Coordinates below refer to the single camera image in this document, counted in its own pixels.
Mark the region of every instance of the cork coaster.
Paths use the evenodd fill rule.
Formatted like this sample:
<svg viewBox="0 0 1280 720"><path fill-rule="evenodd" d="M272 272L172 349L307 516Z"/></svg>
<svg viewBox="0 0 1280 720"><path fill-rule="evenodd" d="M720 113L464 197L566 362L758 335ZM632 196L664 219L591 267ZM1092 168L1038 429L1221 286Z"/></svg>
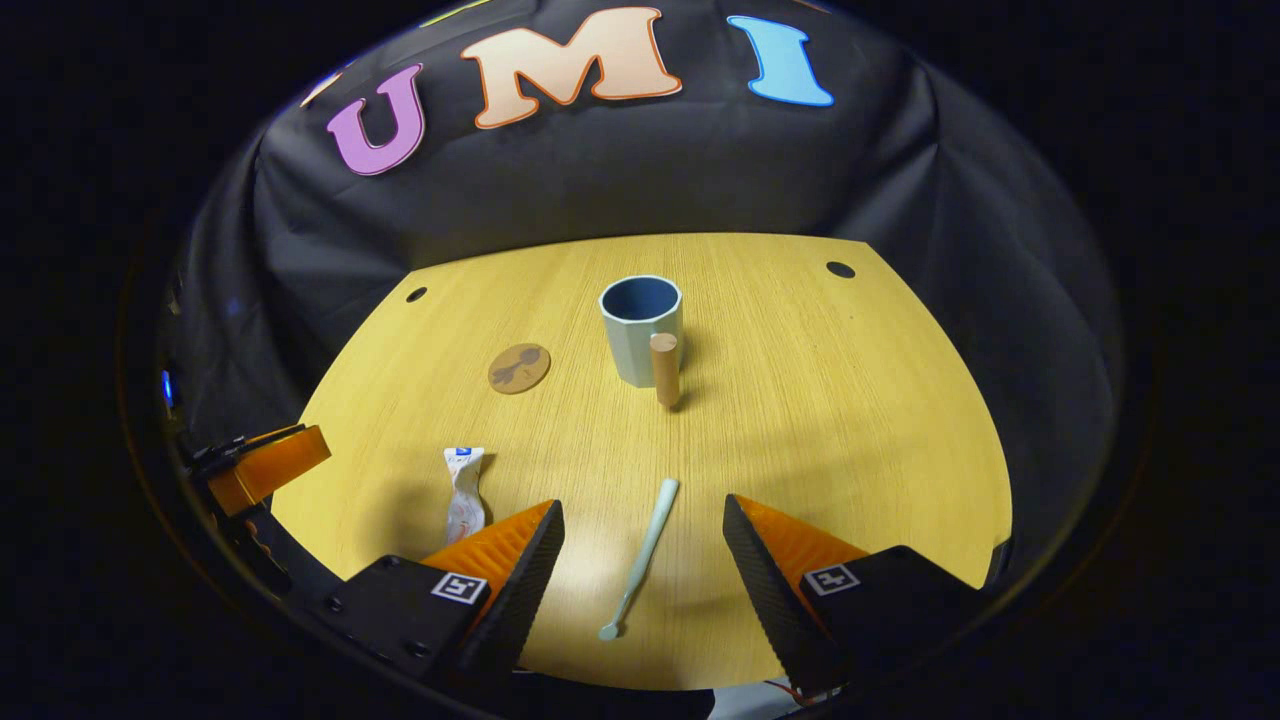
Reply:
<svg viewBox="0 0 1280 720"><path fill-rule="evenodd" d="M538 384L552 366L552 354L540 345L513 345L489 365L489 387L516 395Z"/></svg>

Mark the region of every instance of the purple letter u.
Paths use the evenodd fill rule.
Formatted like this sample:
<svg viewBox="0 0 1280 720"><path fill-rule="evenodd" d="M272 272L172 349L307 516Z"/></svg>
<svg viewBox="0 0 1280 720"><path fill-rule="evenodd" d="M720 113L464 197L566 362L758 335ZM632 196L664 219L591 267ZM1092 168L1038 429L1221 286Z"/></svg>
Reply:
<svg viewBox="0 0 1280 720"><path fill-rule="evenodd" d="M379 95L385 95L392 101L392 115L396 118L396 137L387 145L374 147L369 143L365 124L360 122L360 111L365 108L364 97L347 105L329 120L328 129L338 141L338 152L351 172L361 176L385 173L417 150L426 129L422 105L417 101L417 87L413 86L413 77L420 72L422 64L417 63L378 86Z"/></svg>

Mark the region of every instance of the light blue mug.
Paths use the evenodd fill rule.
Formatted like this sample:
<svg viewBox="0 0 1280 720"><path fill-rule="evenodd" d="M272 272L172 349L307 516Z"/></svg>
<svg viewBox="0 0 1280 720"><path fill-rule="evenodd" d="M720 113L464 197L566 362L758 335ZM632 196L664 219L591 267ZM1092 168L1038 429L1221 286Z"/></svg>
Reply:
<svg viewBox="0 0 1280 720"><path fill-rule="evenodd" d="M677 363L685 359L684 296L676 283L658 275L622 278L600 293L604 332L618 377L635 387L653 387L649 338L676 336Z"/></svg>

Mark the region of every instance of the plastic spoon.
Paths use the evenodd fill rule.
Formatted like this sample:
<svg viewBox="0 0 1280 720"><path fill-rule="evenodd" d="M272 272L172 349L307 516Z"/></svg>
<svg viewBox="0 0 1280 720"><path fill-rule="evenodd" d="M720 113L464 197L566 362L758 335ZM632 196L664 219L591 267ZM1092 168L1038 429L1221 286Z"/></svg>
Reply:
<svg viewBox="0 0 1280 720"><path fill-rule="evenodd" d="M673 478L667 478L662 482L662 489L658 491L658 502L653 506L653 516L649 518L649 532L644 536L644 546L640 548L636 561L631 564L631 577L627 578L627 592L622 593L622 602L618 603L618 611L613 615L613 621L600 628L599 638L602 641L608 642L618 637L618 620L622 620L622 614L627 610L627 602L631 601L631 593L636 592L636 587L649 569L649 560L653 559L653 548L658 546L658 536L662 534L662 527L667 524L667 515L671 514L671 505L676 500L676 488L678 487L680 480Z"/></svg>

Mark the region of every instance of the letter m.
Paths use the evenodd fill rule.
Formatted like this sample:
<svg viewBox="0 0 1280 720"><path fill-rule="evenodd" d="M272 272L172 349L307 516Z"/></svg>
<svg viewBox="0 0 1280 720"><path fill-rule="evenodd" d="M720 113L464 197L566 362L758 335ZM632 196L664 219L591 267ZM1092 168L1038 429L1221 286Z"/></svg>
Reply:
<svg viewBox="0 0 1280 720"><path fill-rule="evenodd" d="M660 17L654 8L613 8L588 15L567 45L517 28L468 46L462 58L480 64L484 88L476 127L495 128L538 111L538 100L521 95L520 78L568 105L594 63L600 64L600 81L591 95L602 100L678 92L680 78L663 67L653 37L653 20Z"/></svg>

